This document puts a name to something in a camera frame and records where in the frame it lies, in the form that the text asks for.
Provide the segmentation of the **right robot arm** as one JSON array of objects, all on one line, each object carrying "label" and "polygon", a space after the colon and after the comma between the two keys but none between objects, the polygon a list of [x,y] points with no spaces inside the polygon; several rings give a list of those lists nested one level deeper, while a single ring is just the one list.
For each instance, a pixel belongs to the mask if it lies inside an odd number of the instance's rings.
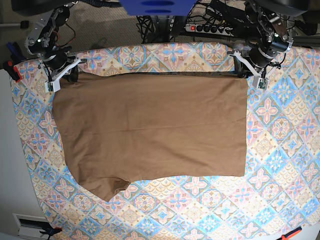
[{"label": "right robot arm", "polygon": [[72,47],[68,43],[58,44],[58,31],[67,24],[74,5],[74,2],[67,3],[43,13],[25,40],[28,53],[39,58],[38,68],[47,75],[48,80],[44,83],[47,93],[59,91],[61,79],[77,82],[78,65],[87,63],[85,58],[71,53]]}]

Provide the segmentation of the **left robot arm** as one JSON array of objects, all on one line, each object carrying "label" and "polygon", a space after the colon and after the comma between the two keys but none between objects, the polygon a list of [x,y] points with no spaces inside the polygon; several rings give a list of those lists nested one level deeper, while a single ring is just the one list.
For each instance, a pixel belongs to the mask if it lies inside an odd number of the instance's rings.
[{"label": "left robot arm", "polygon": [[234,74],[254,77],[253,87],[262,90],[267,89],[272,72],[281,68],[277,55],[286,54],[293,44],[281,17],[256,0],[245,1],[243,10],[225,1],[197,0],[186,16],[157,10],[136,19],[143,43],[168,43],[179,36],[245,41],[248,50],[228,52],[234,59]]}]

